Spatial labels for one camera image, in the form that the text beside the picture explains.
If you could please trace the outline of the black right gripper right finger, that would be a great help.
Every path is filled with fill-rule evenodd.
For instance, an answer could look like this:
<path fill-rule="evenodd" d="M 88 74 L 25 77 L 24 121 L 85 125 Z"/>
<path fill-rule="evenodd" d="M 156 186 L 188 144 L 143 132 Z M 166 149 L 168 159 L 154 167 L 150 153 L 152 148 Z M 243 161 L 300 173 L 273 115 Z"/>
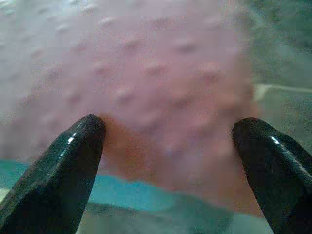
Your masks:
<path fill-rule="evenodd" d="M 233 141 L 248 184 L 275 234 L 312 232 L 312 156 L 258 118 L 234 124 Z"/>

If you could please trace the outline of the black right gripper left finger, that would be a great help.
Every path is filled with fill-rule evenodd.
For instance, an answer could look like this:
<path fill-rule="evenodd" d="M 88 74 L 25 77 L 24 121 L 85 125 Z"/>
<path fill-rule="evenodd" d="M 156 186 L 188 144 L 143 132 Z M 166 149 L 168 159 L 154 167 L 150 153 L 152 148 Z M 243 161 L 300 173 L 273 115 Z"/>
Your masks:
<path fill-rule="evenodd" d="M 101 160 L 106 125 L 89 114 L 62 132 L 0 204 L 3 234 L 74 234 Z"/>

